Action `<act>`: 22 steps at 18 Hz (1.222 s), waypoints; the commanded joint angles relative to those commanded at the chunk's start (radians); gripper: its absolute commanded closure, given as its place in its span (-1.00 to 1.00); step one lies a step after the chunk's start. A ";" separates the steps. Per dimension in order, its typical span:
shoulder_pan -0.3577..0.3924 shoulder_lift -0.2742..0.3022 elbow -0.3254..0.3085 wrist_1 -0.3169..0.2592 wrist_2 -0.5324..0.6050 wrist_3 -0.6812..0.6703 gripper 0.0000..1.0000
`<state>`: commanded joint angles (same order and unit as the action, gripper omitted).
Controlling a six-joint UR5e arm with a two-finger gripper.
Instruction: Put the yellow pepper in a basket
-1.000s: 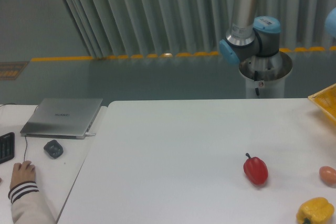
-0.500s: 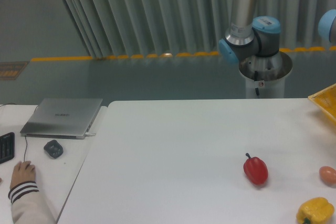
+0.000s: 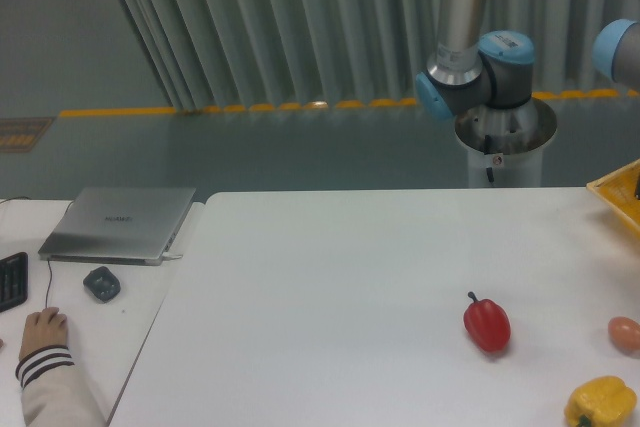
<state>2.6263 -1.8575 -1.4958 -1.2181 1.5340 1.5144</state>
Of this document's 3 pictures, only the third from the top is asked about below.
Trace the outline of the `person's right hand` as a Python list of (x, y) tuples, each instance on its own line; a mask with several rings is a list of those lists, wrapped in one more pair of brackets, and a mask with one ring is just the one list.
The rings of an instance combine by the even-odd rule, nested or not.
[(47, 307), (26, 317), (18, 356), (20, 361), (41, 349), (68, 345), (67, 321), (66, 329), (58, 329), (56, 325), (58, 313), (61, 313), (58, 307)]

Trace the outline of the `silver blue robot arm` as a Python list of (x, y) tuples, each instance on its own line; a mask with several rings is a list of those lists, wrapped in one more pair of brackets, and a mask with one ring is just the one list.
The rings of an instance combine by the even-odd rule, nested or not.
[[(508, 110), (532, 97), (535, 50), (515, 31), (480, 36), (486, 0), (440, 0), (436, 49), (415, 80), (419, 102), (438, 119), (485, 105)], [(639, 93), (639, 20), (611, 22), (591, 53), (602, 75)]]

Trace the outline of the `white striped sleeve forearm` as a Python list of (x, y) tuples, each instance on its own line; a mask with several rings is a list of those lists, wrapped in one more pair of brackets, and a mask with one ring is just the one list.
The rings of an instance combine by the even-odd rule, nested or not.
[(42, 347), (20, 360), (26, 426), (106, 426), (107, 421), (67, 346)]

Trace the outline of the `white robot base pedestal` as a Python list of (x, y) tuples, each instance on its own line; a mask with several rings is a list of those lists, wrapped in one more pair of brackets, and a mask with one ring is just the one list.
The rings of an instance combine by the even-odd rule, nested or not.
[(532, 98), (512, 109), (472, 108), (456, 117), (454, 131), (466, 151), (469, 187), (536, 188), (557, 117), (549, 105)]

